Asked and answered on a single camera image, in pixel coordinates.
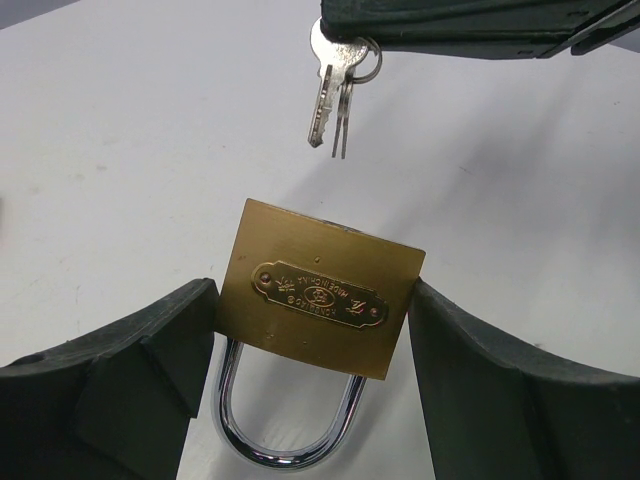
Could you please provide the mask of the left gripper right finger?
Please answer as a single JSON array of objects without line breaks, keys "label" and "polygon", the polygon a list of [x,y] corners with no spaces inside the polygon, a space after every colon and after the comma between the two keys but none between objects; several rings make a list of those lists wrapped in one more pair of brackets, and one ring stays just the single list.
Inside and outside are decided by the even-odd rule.
[{"label": "left gripper right finger", "polygon": [[546,352],[419,282],[410,340],[439,479],[635,479],[639,381]]}]

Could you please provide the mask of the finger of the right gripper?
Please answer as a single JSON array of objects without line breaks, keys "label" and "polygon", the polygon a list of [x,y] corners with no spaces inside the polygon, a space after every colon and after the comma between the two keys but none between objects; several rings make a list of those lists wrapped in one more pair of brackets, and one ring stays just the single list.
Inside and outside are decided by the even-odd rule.
[{"label": "finger of the right gripper", "polygon": [[639,3],[622,2],[569,40],[572,55],[585,55],[639,28]]},{"label": "finger of the right gripper", "polygon": [[547,59],[607,11],[634,0],[324,0],[331,40],[473,59]]}]

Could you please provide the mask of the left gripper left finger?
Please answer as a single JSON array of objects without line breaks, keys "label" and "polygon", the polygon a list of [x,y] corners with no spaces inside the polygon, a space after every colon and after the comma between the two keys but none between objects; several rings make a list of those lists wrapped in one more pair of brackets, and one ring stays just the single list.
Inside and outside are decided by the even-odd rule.
[{"label": "left gripper left finger", "polygon": [[173,479],[198,415],[218,290],[195,279],[1,370],[5,479]]}]

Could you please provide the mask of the brass padlock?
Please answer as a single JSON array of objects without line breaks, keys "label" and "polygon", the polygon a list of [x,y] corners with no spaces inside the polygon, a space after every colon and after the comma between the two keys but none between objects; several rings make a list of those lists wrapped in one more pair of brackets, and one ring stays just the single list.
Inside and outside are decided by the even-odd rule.
[{"label": "brass padlock", "polygon": [[[246,201],[216,309],[215,331],[225,349],[213,398],[216,428],[240,457],[292,472],[339,448],[367,381],[387,376],[425,257],[418,248]],[[348,375],[318,440],[277,451],[240,429],[232,392],[245,346]]]}]

